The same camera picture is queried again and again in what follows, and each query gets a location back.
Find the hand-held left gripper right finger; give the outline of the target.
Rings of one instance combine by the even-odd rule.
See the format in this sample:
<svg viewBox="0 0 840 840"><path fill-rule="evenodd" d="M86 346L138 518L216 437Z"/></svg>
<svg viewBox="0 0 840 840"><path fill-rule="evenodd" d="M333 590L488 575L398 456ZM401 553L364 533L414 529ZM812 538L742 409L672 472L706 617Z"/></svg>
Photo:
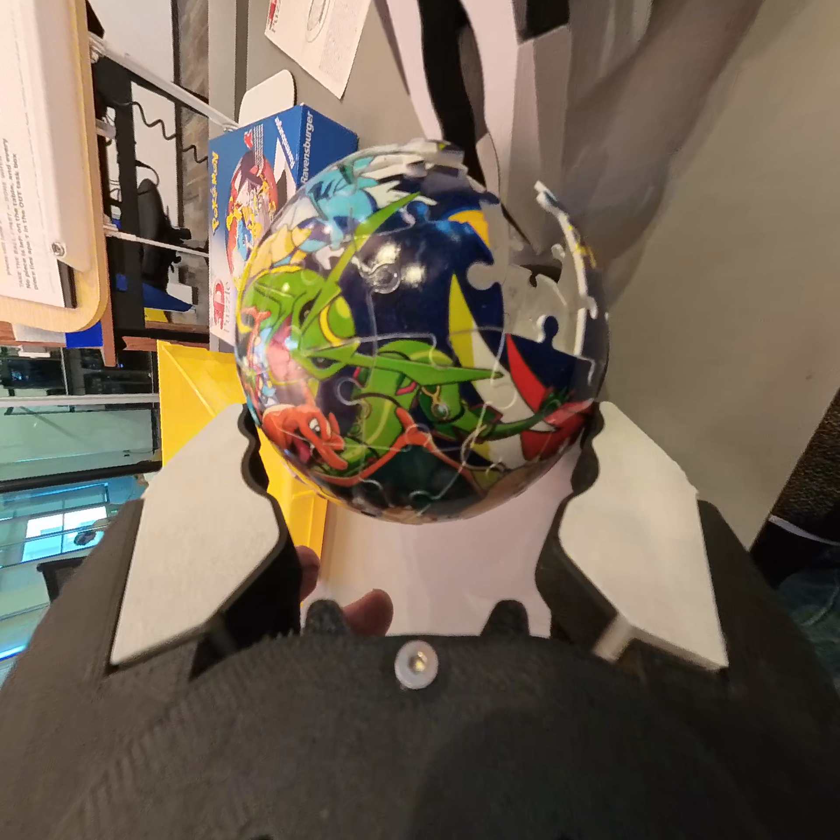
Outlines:
<svg viewBox="0 0 840 840"><path fill-rule="evenodd" d="M683 469L600 402L570 485L535 570L550 634L614 664L641 644L726 669L697 490Z"/></svg>

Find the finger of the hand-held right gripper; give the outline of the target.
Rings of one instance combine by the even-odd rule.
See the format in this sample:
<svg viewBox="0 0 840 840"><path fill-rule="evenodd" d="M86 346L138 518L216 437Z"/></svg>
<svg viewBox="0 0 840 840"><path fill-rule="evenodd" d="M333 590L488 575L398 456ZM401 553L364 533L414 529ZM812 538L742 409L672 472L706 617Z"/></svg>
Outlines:
<svg viewBox="0 0 840 840"><path fill-rule="evenodd" d="M494 3L387 1L385 21L422 136L489 137L482 62L494 38Z"/></svg>
<svg viewBox="0 0 840 840"><path fill-rule="evenodd" d="M459 60L486 184L500 197L560 182L571 3L464 1Z"/></svg>

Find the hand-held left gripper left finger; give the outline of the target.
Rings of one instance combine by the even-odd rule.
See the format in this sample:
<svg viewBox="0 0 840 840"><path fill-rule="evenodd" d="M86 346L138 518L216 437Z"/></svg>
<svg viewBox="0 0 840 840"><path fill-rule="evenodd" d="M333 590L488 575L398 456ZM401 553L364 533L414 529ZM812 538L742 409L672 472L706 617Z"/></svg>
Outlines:
<svg viewBox="0 0 840 840"><path fill-rule="evenodd" d="M223 658L301 633L301 563L267 488L244 405L225 408L162 468L142 497L113 669L185 643Z"/></svg>

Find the colourful cartoon puzzle ball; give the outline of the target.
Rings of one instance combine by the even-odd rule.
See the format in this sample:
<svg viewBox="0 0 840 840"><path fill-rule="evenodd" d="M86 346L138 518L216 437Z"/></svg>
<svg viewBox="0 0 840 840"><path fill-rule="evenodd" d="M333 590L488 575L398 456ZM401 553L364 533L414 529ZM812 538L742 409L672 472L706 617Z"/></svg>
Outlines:
<svg viewBox="0 0 840 840"><path fill-rule="evenodd" d="M331 164L245 266L234 355L257 428L367 516L473 517L544 475L587 425L608 360L602 279L549 188L530 257L444 141Z"/></svg>

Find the blue puzzle box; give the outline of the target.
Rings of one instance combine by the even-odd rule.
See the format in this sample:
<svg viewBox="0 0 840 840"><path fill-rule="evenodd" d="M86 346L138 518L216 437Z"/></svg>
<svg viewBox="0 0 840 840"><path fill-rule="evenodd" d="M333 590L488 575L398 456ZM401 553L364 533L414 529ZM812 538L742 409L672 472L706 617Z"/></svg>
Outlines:
<svg viewBox="0 0 840 840"><path fill-rule="evenodd" d="M297 100L282 70L247 90L238 126L210 139L208 330L212 350L230 352L245 266L298 188L357 151L351 130Z"/></svg>

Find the person's left hand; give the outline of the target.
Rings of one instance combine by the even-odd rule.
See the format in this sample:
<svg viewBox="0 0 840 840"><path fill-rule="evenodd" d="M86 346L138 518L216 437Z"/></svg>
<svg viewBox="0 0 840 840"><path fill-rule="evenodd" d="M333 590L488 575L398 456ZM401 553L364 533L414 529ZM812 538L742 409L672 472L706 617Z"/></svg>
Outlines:
<svg viewBox="0 0 840 840"><path fill-rule="evenodd" d="M310 548L297 547L301 567L300 600L312 597L319 583L321 561ZM382 590L372 590L347 606L319 598L301 615L302 632L314 635L362 635L382 637L393 620L391 597Z"/></svg>

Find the white instruction sheet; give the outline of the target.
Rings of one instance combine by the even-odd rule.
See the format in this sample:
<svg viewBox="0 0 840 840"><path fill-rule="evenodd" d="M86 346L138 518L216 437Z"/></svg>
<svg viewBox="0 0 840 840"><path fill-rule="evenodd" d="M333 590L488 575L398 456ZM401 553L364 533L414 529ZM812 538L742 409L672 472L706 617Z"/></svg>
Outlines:
<svg viewBox="0 0 840 840"><path fill-rule="evenodd" d="M270 1L265 35L341 99L370 7L370 1Z"/></svg>

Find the yellow plastic bin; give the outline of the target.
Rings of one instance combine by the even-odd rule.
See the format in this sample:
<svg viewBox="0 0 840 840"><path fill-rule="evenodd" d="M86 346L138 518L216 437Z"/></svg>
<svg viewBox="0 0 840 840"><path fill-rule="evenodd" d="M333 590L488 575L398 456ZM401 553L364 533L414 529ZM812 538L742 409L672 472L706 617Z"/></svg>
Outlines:
<svg viewBox="0 0 840 840"><path fill-rule="evenodd" d="M231 406L245 405L235 358L204 347L159 341L156 345L161 410L163 464L215 417ZM304 571L303 591L311 593L319 581L327 501L304 485L259 433L259 455L268 477L268 493L280 504Z"/></svg>

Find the person's dark teal clothing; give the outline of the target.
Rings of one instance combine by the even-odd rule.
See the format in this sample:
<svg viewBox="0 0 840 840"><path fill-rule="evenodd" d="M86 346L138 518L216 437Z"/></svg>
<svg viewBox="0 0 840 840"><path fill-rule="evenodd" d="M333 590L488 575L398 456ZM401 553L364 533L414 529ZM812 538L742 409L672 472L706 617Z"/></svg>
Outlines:
<svg viewBox="0 0 840 840"><path fill-rule="evenodd" d="M837 542L782 538L756 551L759 567L785 609L806 634L838 644Z"/></svg>

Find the black office chair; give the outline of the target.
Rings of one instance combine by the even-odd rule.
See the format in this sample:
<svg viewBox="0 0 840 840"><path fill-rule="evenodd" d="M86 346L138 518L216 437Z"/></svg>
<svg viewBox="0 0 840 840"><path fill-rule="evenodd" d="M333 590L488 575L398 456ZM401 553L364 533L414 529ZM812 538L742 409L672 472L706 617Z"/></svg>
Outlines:
<svg viewBox="0 0 840 840"><path fill-rule="evenodd" d="M145 178L138 184L137 204L140 237L159 243L140 244L143 305L165 312L189 312L194 306L193 288L186 286L188 298L182 299L171 294L169 286L182 286L170 277L172 268L182 259L181 252L174 250L172 246L184 245L191 233L189 230L173 227L164 210L159 189L151 179Z"/></svg>

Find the wooden clipboard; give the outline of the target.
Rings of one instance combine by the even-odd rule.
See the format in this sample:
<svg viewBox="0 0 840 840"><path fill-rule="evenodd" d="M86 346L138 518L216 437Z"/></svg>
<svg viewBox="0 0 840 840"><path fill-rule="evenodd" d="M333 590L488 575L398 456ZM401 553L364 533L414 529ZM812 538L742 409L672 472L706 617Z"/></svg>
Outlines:
<svg viewBox="0 0 840 840"><path fill-rule="evenodd" d="M86 4L85 2L72 3L76 16L83 111L87 129L88 194L92 214L92 265L88 270L78 271L74 275L73 287L77 294L75 308L58 308L44 303L15 300L3 296L1 292L3 322L57 333L73 333L88 329L101 318L109 302L109 268L103 230L102 184Z"/></svg>

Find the white printed notice sheet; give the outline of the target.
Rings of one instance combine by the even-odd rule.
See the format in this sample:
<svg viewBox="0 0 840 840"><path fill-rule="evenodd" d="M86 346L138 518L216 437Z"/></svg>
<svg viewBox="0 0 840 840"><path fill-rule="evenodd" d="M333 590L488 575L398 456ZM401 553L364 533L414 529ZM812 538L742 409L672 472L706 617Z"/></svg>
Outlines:
<svg viewBox="0 0 840 840"><path fill-rule="evenodd" d="M92 214L72 2L1 2L1 292L75 308Z"/></svg>

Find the white metal rail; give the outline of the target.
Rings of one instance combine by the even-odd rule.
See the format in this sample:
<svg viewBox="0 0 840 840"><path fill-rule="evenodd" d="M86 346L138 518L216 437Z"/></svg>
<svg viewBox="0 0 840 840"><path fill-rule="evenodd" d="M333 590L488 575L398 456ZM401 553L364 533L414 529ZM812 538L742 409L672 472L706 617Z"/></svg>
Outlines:
<svg viewBox="0 0 840 840"><path fill-rule="evenodd" d="M91 62L108 58L116 65L128 71L132 77L138 79L139 83L143 84L144 87L159 93L177 104L185 106L195 113L203 115L209 122L221 127L223 131L229 132L239 128L238 123L234 119L216 110L186 88L156 75L151 69L142 65L128 53L111 45L104 38L89 33L88 42Z"/></svg>

